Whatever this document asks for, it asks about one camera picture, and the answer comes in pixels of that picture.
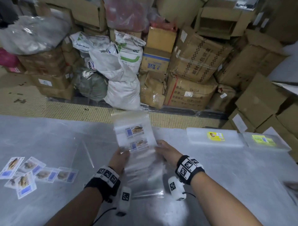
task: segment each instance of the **red stripe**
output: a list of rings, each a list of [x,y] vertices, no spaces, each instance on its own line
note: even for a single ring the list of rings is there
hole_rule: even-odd
[[[178,78],[177,78],[177,76],[176,76],[176,75],[175,75],[175,78],[176,78],[175,86],[174,86],[174,88],[173,88],[172,94],[171,94],[171,96],[170,96],[170,99],[169,99],[169,101],[168,101],[168,104],[167,104],[167,105],[169,105],[169,104],[170,104],[170,101],[171,101],[171,99],[172,99],[172,97],[173,97],[174,91],[175,91],[175,89],[176,89],[176,86],[177,86]]]

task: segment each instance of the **hand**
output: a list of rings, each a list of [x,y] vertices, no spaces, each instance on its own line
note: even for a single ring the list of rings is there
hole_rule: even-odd
[[[123,150],[121,148],[118,148],[117,151],[114,153],[112,156],[108,167],[113,168],[113,170],[118,174],[121,175],[122,171],[126,165],[126,163],[129,160],[130,152],[129,151],[124,151],[122,154]]]
[[[159,146],[154,148],[156,152],[161,154],[174,168],[176,168],[178,160],[183,155],[164,140],[157,140],[156,142]]]

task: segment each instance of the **black wristband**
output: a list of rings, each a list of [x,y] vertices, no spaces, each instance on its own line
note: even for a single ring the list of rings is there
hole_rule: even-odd
[[[199,172],[205,172],[205,170],[195,158],[184,155],[178,160],[175,173],[184,184],[190,185],[194,175]]]
[[[116,196],[120,186],[119,175],[110,167],[101,167],[85,188],[97,188],[103,200],[108,201],[109,197]]]

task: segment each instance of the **black cable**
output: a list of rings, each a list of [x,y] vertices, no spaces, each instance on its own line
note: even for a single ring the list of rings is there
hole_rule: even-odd
[[[108,210],[104,211],[103,214],[100,215],[99,218],[97,218],[91,226],[95,225],[95,223],[96,223],[96,222],[97,222],[97,221],[98,221],[98,220],[99,220],[99,219],[100,219],[106,212],[108,212],[108,211],[110,211],[110,210],[115,210],[115,209],[117,209],[117,208],[116,208],[116,207],[113,207],[113,208],[111,208],[111,209],[108,209]]]
[[[191,194],[191,193],[189,193],[189,192],[183,192],[182,194],[190,194],[190,195],[192,195],[193,197],[196,198],[196,196],[195,196],[194,194]]]

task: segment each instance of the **white tracking device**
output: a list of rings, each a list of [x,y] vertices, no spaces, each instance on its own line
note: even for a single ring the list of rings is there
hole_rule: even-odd
[[[116,209],[117,216],[125,216],[128,213],[131,201],[131,189],[129,187],[122,187],[120,191],[120,198]]]
[[[177,201],[181,201],[186,199],[186,194],[183,194],[185,192],[184,190],[184,183],[180,182],[177,177],[171,177],[168,179],[168,184],[170,187],[171,194],[173,198]]]

